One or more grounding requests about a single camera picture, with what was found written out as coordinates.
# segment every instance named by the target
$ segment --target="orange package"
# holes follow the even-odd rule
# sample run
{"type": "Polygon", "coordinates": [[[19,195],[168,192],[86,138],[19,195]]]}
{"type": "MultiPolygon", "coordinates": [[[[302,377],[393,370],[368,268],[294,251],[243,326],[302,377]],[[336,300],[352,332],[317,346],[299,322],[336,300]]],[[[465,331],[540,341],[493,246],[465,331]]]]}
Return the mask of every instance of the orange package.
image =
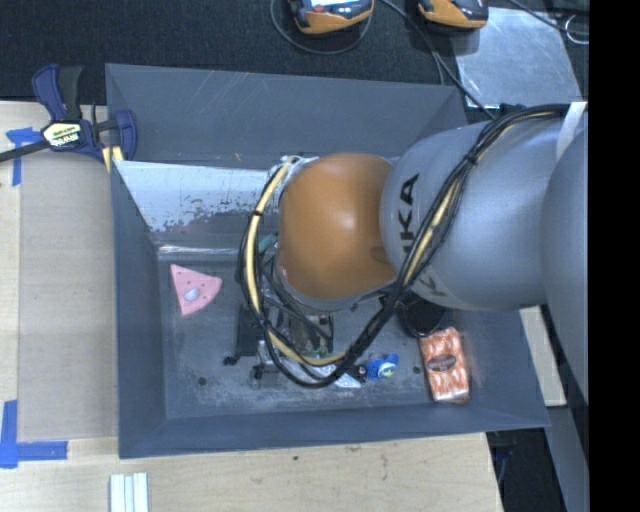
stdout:
{"type": "Polygon", "coordinates": [[[436,401],[463,403],[469,399],[469,374],[455,327],[420,338],[431,395],[436,401]]]}

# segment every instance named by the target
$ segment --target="black floor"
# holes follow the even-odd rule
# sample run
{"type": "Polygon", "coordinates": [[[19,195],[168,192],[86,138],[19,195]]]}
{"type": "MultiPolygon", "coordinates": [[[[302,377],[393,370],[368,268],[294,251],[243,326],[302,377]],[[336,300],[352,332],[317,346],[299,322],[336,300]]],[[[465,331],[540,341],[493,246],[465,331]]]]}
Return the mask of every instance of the black floor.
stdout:
{"type": "MultiPolygon", "coordinates": [[[[415,12],[416,0],[392,1],[415,12]]],[[[584,0],[521,3],[538,11],[551,9],[560,20],[577,14],[580,28],[588,27],[588,16],[580,11],[554,8],[573,9],[576,4],[585,4],[584,0]]],[[[440,83],[422,38],[382,1],[358,43],[360,31],[320,40],[301,37],[286,15],[283,0],[276,0],[276,21],[299,44],[334,52],[355,44],[352,50],[334,55],[305,52],[282,38],[272,24],[267,0],[118,0],[99,5],[73,0],[23,0],[11,3],[10,8],[8,5],[3,3],[0,16],[0,99],[33,100],[31,77],[50,63],[84,67],[79,84],[83,104],[106,103],[105,63],[440,83]]],[[[508,0],[494,0],[490,5],[514,8],[508,0]]],[[[419,18],[411,19],[425,30],[419,18]]],[[[450,38],[437,34],[431,37],[455,72],[450,38]]],[[[587,98],[589,47],[563,38],[587,98]]],[[[444,82],[452,83],[447,77],[444,82]]],[[[483,119],[477,111],[468,111],[468,117],[470,121],[483,119]]],[[[542,430],[492,433],[488,438],[495,448],[507,512],[565,510],[542,430]]]]}

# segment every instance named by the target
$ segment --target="clamp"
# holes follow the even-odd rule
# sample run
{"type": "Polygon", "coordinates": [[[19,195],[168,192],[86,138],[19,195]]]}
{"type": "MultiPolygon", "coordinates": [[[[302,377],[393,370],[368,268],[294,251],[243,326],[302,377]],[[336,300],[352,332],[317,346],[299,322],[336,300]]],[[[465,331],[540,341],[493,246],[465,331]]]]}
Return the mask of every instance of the clamp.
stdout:
{"type": "Polygon", "coordinates": [[[111,154],[130,160],[138,143],[133,112],[118,110],[115,119],[97,123],[95,109],[92,122],[82,119],[78,105],[77,85],[82,67],[61,68],[49,64],[40,69],[31,81],[38,103],[49,112],[51,121],[40,131],[42,140],[0,153],[0,162],[19,158],[43,149],[71,151],[105,163],[110,169],[111,154]],[[109,147],[100,141],[100,132],[118,129],[120,144],[109,147]]]}

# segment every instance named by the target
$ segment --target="blue object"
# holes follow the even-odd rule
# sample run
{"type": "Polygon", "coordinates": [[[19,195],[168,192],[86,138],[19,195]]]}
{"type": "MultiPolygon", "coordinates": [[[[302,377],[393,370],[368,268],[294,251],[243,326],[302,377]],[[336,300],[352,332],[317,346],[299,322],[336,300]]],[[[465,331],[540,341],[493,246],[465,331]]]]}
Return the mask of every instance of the blue object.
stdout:
{"type": "Polygon", "coordinates": [[[398,354],[393,353],[386,358],[374,359],[367,363],[367,379],[388,379],[398,366],[398,354]]]}
{"type": "MultiPolygon", "coordinates": [[[[78,68],[77,74],[73,75],[71,82],[67,79],[66,82],[62,84],[62,87],[65,89],[61,91],[59,83],[60,66],[57,64],[49,64],[33,75],[31,85],[38,103],[47,109],[51,117],[51,123],[43,129],[45,136],[49,138],[46,133],[47,129],[52,127],[52,125],[56,125],[52,128],[53,131],[64,132],[65,127],[71,128],[76,138],[73,142],[65,141],[60,145],[52,143],[50,139],[49,148],[52,151],[72,151],[73,153],[88,156],[102,163],[104,161],[102,150],[105,145],[96,140],[97,137],[94,136],[94,127],[92,127],[91,123],[81,119],[82,113],[76,103],[75,82],[77,82],[80,71],[81,68],[78,68]],[[73,104],[65,104],[65,92],[66,96],[71,97],[68,101],[73,104]]],[[[130,110],[124,109],[117,111],[115,118],[117,127],[120,130],[120,149],[123,157],[129,160],[133,158],[138,143],[135,119],[130,110]]]]}
{"type": "MultiPolygon", "coordinates": [[[[31,144],[34,142],[40,142],[42,135],[40,132],[35,131],[33,128],[18,128],[17,130],[9,130],[7,137],[16,148],[19,148],[23,144],[31,144]]],[[[20,185],[22,181],[22,160],[16,158],[13,161],[13,177],[11,179],[11,185],[20,185]]]]}
{"type": "Polygon", "coordinates": [[[38,103],[44,105],[49,112],[52,121],[62,121],[67,115],[67,109],[62,101],[58,88],[58,75],[60,66],[49,64],[33,75],[31,85],[38,103]]]}
{"type": "Polygon", "coordinates": [[[2,434],[0,435],[0,468],[15,469],[21,461],[65,460],[67,441],[18,443],[16,425],[18,401],[4,403],[2,434]]]}

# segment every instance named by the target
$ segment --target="pink triangular sponge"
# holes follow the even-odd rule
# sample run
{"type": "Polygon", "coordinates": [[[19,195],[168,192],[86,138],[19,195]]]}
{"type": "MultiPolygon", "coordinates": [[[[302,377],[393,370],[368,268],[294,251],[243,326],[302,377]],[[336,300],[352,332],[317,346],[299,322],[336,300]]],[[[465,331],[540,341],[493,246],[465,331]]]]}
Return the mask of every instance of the pink triangular sponge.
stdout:
{"type": "Polygon", "coordinates": [[[201,274],[179,265],[171,265],[171,276],[182,316],[201,310],[222,288],[222,279],[219,277],[201,274]]]}

